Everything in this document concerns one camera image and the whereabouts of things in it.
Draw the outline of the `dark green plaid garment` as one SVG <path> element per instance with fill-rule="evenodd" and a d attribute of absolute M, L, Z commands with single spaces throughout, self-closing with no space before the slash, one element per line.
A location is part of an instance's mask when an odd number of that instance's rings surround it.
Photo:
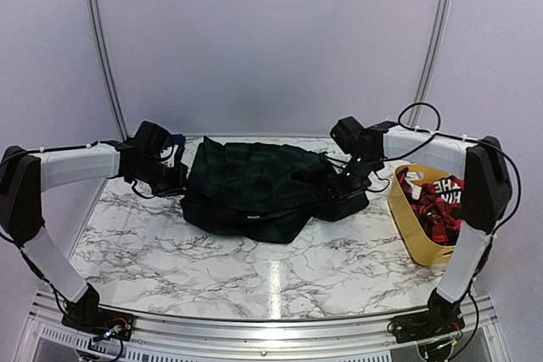
<path fill-rule="evenodd" d="M 365 209 L 366 193 L 333 201 L 321 153 L 261 142 L 199 144 L 180 202 L 189 224 L 218 236 L 291 243 L 312 218 L 342 220 Z"/>

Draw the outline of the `navy blue t-shirt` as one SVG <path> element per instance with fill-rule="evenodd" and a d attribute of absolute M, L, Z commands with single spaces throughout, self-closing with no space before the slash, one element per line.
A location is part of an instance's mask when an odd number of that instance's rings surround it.
<path fill-rule="evenodd" d="M 170 135 L 169 142 L 171 146 L 183 148 L 186 143 L 186 137 L 183 134 Z"/>

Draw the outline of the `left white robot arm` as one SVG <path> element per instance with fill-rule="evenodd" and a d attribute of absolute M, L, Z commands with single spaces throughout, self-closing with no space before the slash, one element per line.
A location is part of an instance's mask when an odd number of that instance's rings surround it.
<path fill-rule="evenodd" d="M 47 196 L 73 184 L 121 178 L 145 184 L 150 197 L 182 194 L 187 167 L 182 162 L 186 139 L 177 134 L 163 141 L 91 142 L 78 146 L 25 149 L 7 147 L 1 156 L 1 226 L 40 279 L 66 303 L 66 314 L 89 332 L 107 325 L 97 290 L 67 259 L 48 220 Z"/>

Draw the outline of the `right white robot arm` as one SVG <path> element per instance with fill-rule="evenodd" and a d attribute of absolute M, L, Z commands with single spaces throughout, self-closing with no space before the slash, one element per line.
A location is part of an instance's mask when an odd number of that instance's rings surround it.
<path fill-rule="evenodd" d="M 426 333 L 441 333 L 482 270 L 495 233 L 509 221 L 508 204 L 521 196 L 517 166 L 495 136 L 453 136 L 389 120 L 365 127 L 352 116 L 339 120 L 330 136 L 350 156 L 340 175 L 342 181 L 352 182 L 389 161 L 406 159 L 464 182 L 459 237 L 445 273 L 430 294 L 428 310 L 420 318 Z"/>

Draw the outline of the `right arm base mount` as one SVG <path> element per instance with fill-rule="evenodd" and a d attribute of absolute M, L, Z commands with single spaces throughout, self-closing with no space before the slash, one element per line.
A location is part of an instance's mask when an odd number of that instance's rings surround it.
<path fill-rule="evenodd" d="M 395 337 L 397 343 L 408 343 L 459 333 L 464 327 L 463 315 L 459 311 L 445 318 L 439 311 L 426 310 L 393 317 L 387 325 L 387 331 Z"/>

